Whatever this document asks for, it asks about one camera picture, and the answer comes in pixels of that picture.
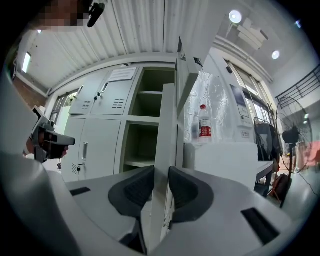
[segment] window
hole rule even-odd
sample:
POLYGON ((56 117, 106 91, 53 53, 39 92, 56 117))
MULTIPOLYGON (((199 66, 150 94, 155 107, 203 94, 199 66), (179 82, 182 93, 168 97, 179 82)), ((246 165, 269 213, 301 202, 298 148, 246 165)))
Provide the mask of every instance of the window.
POLYGON ((230 61, 226 61, 226 63, 232 69, 239 85, 243 88, 242 90, 253 123, 255 122, 255 118, 258 118, 261 122, 268 122, 270 125, 273 125, 272 115, 268 108, 270 101, 261 83, 252 75, 233 65, 230 61))
POLYGON ((58 117, 59 117, 59 113, 61 111, 61 109, 63 107, 69 107, 71 106, 71 99, 76 96, 78 90, 74 90, 71 92, 67 92, 66 94, 58 97, 58 99, 56 100, 52 113, 51 113, 51 117, 50 120, 52 120, 55 124, 58 121, 58 117))

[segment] pink object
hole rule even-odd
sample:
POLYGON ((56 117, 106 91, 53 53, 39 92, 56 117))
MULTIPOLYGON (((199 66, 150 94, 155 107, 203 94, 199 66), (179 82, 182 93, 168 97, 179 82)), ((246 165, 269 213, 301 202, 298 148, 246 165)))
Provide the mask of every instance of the pink object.
POLYGON ((315 166, 320 162, 320 141, 310 142, 304 152, 304 161, 307 166, 315 166))

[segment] floor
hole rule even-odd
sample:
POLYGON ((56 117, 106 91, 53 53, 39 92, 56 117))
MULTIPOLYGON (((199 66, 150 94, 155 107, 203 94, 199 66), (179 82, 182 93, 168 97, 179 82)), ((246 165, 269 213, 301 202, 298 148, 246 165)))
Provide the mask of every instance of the floor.
MULTIPOLYGON (((293 221, 306 219, 320 197, 319 168, 312 166, 307 170, 301 171, 300 174, 292 174, 292 184, 282 207, 282 210, 293 221)), ((280 207, 280 203, 275 198, 268 196, 267 199, 277 207, 280 207)))

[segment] plastic water bottle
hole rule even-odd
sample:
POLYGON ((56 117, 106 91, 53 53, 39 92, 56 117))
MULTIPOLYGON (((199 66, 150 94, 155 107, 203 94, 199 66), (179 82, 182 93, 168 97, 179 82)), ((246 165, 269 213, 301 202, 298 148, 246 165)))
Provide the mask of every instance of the plastic water bottle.
POLYGON ((192 143, 199 142, 199 116, 198 112, 194 113, 191 125, 191 141, 192 143))
POLYGON ((200 106, 198 141, 199 143, 210 143, 212 141, 210 115, 204 104, 200 106))

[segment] locker door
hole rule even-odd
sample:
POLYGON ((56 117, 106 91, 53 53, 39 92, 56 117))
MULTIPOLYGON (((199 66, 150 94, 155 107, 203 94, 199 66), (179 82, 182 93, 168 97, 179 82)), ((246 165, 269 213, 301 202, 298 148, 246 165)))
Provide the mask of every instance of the locker door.
POLYGON ((87 119, 83 128, 79 164, 79 180, 114 174, 120 120, 87 119))
POLYGON ((76 98, 73 99, 70 115, 85 115, 89 113, 101 83, 108 73, 104 70, 94 72, 87 76, 83 85, 79 88, 76 98))
POLYGON ((178 58, 176 59, 175 70, 176 112, 179 117, 195 85, 199 71, 201 71, 201 67, 196 64, 187 42, 181 37, 179 37, 178 58))
POLYGON ((137 67, 131 80, 103 83, 101 97, 94 102, 92 115, 123 115, 130 89, 137 76, 137 67))
POLYGON ((78 180, 78 158, 81 135, 85 125, 85 119, 69 117, 64 134, 75 138, 75 145, 69 146, 67 154, 61 160, 61 174, 64 182, 78 180))

